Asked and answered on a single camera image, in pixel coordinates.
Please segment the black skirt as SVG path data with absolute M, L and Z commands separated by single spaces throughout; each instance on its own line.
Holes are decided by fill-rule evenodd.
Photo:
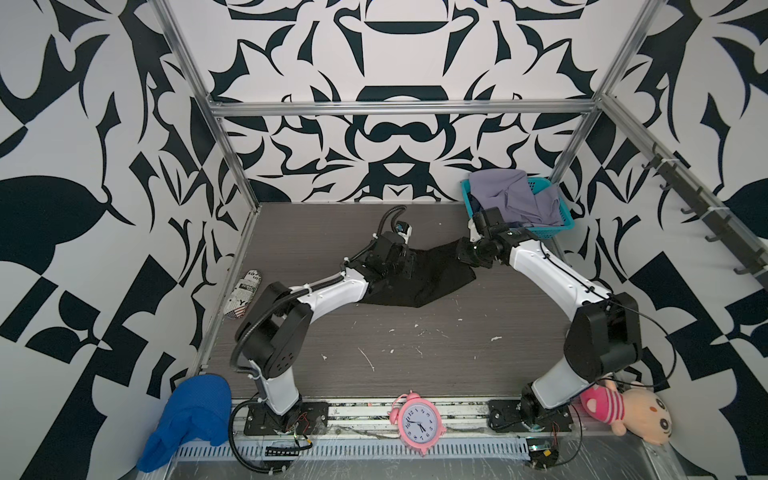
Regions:
M 396 276 L 373 293 L 367 293 L 363 304 L 420 308 L 476 280 L 471 266 L 458 258 L 459 241 L 428 250 L 414 250 L 415 259 L 410 278 Z

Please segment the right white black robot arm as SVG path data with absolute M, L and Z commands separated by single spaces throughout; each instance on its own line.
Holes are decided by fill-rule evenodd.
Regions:
M 473 214 L 468 228 L 470 236 L 457 247 L 460 261 L 472 267 L 512 267 L 546 293 L 570 321 L 561 360 L 522 390 L 521 426 L 542 430 L 587 388 L 642 359 L 644 315 L 634 297 L 587 280 L 531 230 L 504 222 L 497 208 Z

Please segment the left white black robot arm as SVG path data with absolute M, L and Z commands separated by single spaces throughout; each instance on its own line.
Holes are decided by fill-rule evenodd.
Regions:
M 404 205 L 387 210 L 372 240 L 344 258 L 334 275 L 295 287 L 274 282 L 249 307 L 236 332 L 229 366 L 254 381 L 256 406 L 279 432 L 289 431 L 301 415 L 302 397 L 292 367 L 311 324 L 413 273 L 415 253 L 408 245 L 412 228 L 399 220 L 405 211 Z

